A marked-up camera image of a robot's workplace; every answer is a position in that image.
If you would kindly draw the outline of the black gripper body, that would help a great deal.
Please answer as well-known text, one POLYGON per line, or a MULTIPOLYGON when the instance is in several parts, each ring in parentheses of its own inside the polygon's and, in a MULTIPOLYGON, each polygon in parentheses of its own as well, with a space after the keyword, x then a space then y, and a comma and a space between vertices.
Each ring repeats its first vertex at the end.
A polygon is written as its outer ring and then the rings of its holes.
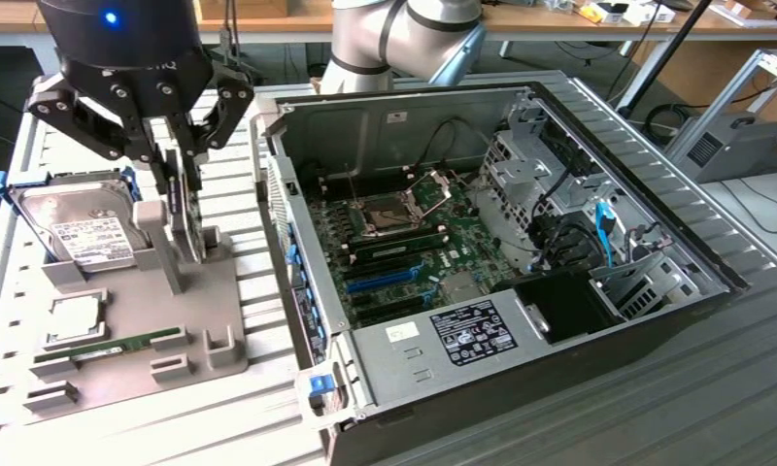
POLYGON ((119 115, 118 84, 142 117, 191 111, 212 64, 190 1, 40 1, 38 6, 75 89, 119 115))

